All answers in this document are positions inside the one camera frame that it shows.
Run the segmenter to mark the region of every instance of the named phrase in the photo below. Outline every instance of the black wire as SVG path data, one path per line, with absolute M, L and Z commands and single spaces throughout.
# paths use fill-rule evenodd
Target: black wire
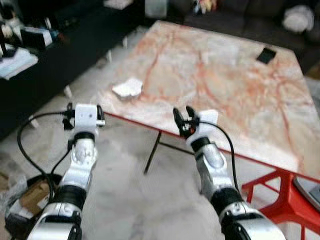
M 239 192 L 239 187 L 238 187 L 238 181 L 237 181 L 237 174 L 236 174 L 236 161 L 235 161 L 235 150 L 234 150 L 234 145 L 232 144 L 232 141 L 229 137 L 229 135 L 226 133 L 226 131 L 220 127 L 217 124 L 214 124 L 212 122 L 208 122 L 208 121 L 200 121 L 200 124 L 208 124 L 211 126 L 216 127 L 217 129 L 219 129 L 221 132 L 223 132 L 223 134 L 225 135 L 226 139 L 229 142 L 230 145 L 230 149 L 231 149 L 231 162 L 232 162 L 232 175 L 233 175 L 233 182 L 234 182 L 234 187 L 238 190 Z
M 54 176 L 54 173 L 55 173 L 55 170 L 56 170 L 56 168 L 58 167 L 58 165 L 65 159 L 65 157 L 70 153 L 70 150 L 71 149 L 68 149 L 67 151 L 66 151 L 66 153 L 63 155 L 63 157 L 54 165 L 54 167 L 52 168 L 52 170 L 51 170 L 51 172 L 50 172 L 50 177 L 51 177 L 51 179 L 53 178 L 53 176 Z
M 38 118 L 41 118 L 41 117 L 44 117 L 44 116 L 49 116 L 49 115 L 63 115 L 64 112 L 46 112 L 46 113 L 41 113 L 41 114 L 38 114 L 38 115 L 35 115 L 33 116 L 32 118 L 30 118 L 29 120 L 27 120 L 24 124 L 22 124 L 22 126 L 20 127 L 20 129 L 18 130 L 18 133 L 17 133 L 17 137 L 16 137 L 16 140 L 17 140 L 17 143 L 18 143 L 18 147 L 21 151 L 21 153 L 23 154 L 23 156 L 26 158 L 26 160 L 32 165 L 34 166 L 42 175 L 43 177 L 47 180 L 47 183 L 49 185 L 49 203 L 53 200 L 53 195 L 54 195 L 54 184 L 51 180 L 51 178 L 49 177 L 49 175 L 41 168 L 39 167 L 29 156 L 28 154 L 26 153 L 24 147 L 22 146 L 22 143 L 21 143 L 21 135 L 22 135 L 22 132 L 24 130 L 24 128 L 33 120 L 35 119 L 38 119 Z

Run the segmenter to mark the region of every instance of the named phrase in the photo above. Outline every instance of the cardboard box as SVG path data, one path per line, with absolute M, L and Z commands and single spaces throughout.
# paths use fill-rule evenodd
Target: cardboard box
M 48 198 L 49 186 L 47 181 L 39 180 L 33 184 L 20 198 L 20 204 L 33 215 L 37 215 L 46 204 Z

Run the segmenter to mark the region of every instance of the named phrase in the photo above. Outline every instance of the smartphone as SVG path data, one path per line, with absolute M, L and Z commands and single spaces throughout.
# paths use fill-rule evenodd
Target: smartphone
M 265 47 L 256 59 L 264 64 L 268 64 L 275 56 L 275 51 Z

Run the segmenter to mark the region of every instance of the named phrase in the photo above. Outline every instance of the stuffed toy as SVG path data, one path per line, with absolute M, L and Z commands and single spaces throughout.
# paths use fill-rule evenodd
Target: stuffed toy
M 318 0 L 288 0 L 282 25 L 297 34 L 314 27 L 314 9 Z
M 195 0 L 193 2 L 193 11 L 196 14 L 205 14 L 217 9 L 218 0 Z

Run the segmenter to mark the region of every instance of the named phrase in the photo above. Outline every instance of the marble tabletop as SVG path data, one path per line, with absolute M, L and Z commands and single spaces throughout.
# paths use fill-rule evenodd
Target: marble tabletop
M 114 72 L 114 83 L 143 81 L 142 94 L 120 100 L 112 84 L 98 93 L 105 112 L 178 135 L 172 110 L 215 109 L 235 152 L 320 180 L 320 121 L 295 54 L 269 46 L 275 58 L 256 60 L 266 45 L 157 21 Z M 213 131 L 224 150 L 229 144 Z

